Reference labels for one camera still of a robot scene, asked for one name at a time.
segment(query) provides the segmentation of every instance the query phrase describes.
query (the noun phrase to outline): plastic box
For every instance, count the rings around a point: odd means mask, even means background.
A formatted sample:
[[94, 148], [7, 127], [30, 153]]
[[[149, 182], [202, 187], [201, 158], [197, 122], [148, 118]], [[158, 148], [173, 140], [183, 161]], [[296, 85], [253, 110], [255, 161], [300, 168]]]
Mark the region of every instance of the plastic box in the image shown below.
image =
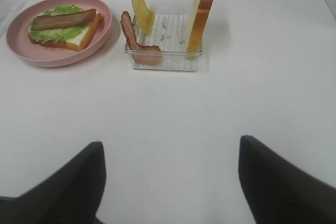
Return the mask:
[[[130, 50], [125, 45], [125, 52], [130, 57], [134, 69], [196, 71], [202, 55], [202, 42], [197, 52], [186, 52], [185, 30], [188, 13], [193, 0], [145, 0], [148, 8], [155, 12], [155, 20], [149, 36], [142, 32], [133, 18], [136, 39], [144, 46], [158, 45], [160, 52]], [[132, 57], [162, 57], [157, 65], [142, 65]]]
[[23, 6], [23, 0], [0, 0], [0, 37]]

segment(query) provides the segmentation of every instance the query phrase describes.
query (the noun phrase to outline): toast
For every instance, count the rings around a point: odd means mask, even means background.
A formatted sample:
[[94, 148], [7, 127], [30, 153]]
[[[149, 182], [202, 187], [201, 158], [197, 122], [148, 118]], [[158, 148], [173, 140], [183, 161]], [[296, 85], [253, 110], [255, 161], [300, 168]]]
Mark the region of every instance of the toast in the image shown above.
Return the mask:
[[193, 0], [186, 25], [187, 52], [198, 50], [212, 2], [213, 0]]
[[94, 20], [89, 22], [88, 26], [76, 37], [67, 40], [59, 40], [55, 43], [52, 40], [48, 40], [46, 42], [36, 41], [30, 36], [29, 31], [28, 31], [28, 38], [32, 43], [40, 44], [41, 46], [44, 47], [67, 48], [74, 51], [81, 51], [85, 49], [87, 45], [90, 43], [92, 37], [96, 33], [99, 23], [102, 20], [103, 15], [100, 12], [97, 12]]

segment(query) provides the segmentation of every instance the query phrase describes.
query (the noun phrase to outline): lettuce leaf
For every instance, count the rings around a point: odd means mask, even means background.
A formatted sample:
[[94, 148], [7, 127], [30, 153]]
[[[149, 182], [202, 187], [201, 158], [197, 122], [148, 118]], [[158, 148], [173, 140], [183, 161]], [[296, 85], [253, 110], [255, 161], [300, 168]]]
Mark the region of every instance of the lettuce leaf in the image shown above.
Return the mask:
[[[69, 14], [82, 12], [83, 9], [75, 5], [58, 5], [53, 10], [45, 10], [43, 15], [59, 15], [59, 14]], [[88, 24], [83, 24], [79, 26], [72, 26], [67, 28], [59, 29], [46, 29], [46, 30], [34, 30], [33, 25], [29, 27], [29, 35], [36, 41], [41, 41], [42, 43], [52, 40], [56, 43], [60, 40], [68, 40], [75, 38], [79, 35]]]

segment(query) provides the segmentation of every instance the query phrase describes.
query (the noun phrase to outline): cooked bacon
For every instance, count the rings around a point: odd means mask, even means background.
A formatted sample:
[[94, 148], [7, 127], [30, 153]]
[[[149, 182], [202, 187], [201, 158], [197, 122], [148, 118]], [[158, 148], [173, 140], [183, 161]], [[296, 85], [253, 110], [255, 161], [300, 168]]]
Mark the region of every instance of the cooked bacon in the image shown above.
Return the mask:
[[60, 15], [41, 15], [33, 20], [34, 30], [45, 30], [54, 28], [65, 28], [78, 26], [91, 22], [96, 16], [96, 9], [84, 10], [83, 12], [60, 14]]
[[[161, 51], [159, 46], [143, 46], [137, 42], [135, 36], [134, 27], [132, 24], [131, 16], [127, 11], [124, 11], [121, 15], [120, 24], [122, 31], [126, 37], [128, 46], [131, 50], [139, 51]], [[162, 61], [161, 55], [132, 55], [134, 61], [141, 65], [155, 66]]]

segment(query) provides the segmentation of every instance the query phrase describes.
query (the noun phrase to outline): pink plate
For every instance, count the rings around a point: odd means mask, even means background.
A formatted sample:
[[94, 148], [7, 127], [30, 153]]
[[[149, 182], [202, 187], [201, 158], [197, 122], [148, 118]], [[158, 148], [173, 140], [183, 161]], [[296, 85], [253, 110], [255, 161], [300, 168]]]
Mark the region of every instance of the pink plate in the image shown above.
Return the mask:
[[[104, 17], [88, 47], [80, 52], [65, 48], [43, 47], [31, 43], [28, 38], [28, 27], [33, 18], [44, 10], [54, 9], [60, 4], [73, 4], [83, 9], [95, 8]], [[109, 39], [111, 29], [111, 10], [101, 0], [45, 0], [27, 8], [13, 20], [8, 28], [6, 41], [10, 50], [28, 64], [40, 67], [59, 67], [82, 60], [96, 52]]]

